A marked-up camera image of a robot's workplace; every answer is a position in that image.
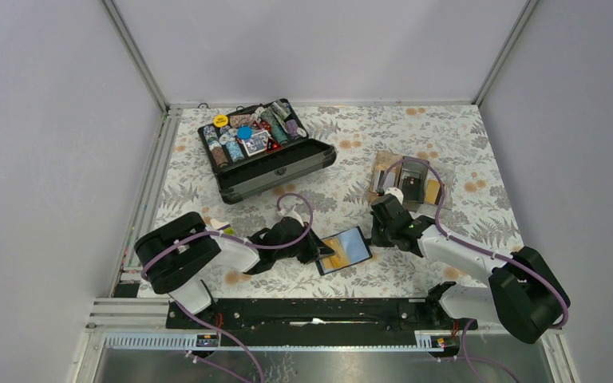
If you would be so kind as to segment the gold credit card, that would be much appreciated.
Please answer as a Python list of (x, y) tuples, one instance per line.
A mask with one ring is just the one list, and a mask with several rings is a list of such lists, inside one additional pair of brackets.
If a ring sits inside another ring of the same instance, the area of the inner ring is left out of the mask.
[(324, 243), (334, 250), (333, 255), (321, 259), (320, 265), (324, 274), (329, 274), (352, 264), (352, 259), (339, 239), (335, 237), (324, 239)]

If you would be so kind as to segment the black card holder wallet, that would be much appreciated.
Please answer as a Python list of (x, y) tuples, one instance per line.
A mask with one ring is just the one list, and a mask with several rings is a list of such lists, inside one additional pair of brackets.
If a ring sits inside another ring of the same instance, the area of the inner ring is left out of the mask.
[(322, 240), (334, 251), (316, 261), (320, 275), (352, 267), (372, 259), (373, 255), (360, 227), (353, 227)]

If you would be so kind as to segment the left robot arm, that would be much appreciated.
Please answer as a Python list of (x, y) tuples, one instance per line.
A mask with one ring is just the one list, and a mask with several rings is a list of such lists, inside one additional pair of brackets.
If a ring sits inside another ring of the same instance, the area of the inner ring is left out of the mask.
[(239, 238), (208, 227), (190, 212), (139, 238), (133, 245), (142, 264), (142, 278), (157, 294), (167, 294), (185, 308), (195, 327), (213, 323), (213, 297), (198, 275), (208, 265), (230, 267), (244, 274), (261, 274), (281, 259), (314, 263), (336, 254), (308, 222), (294, 211), (282, 211), (273, 227)]

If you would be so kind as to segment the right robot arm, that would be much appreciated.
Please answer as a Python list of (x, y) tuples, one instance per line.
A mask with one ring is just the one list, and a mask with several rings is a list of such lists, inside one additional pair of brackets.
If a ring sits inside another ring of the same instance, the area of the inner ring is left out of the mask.
[(427, 215), (412, 217), (392, 194), (371, 205), (374, 247), (396, 247), (455, 267), (481, 283), (443, 283), (429, 294), (427, 321), (444, 329), (456, 319), (497, 323), (528, 344), (564, 325), (571, 300), (541, 254), (522, 247), (509, 255), (447, 232)]

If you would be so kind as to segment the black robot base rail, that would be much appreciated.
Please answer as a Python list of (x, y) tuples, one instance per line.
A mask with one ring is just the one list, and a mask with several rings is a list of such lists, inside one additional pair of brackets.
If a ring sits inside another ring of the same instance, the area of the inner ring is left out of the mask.
[(469, 321), (451, 318), (428, 298), (217, 298), (195, 317), (228, 331), (270, 324), (360, 324), (450, 333), (463, 330)]

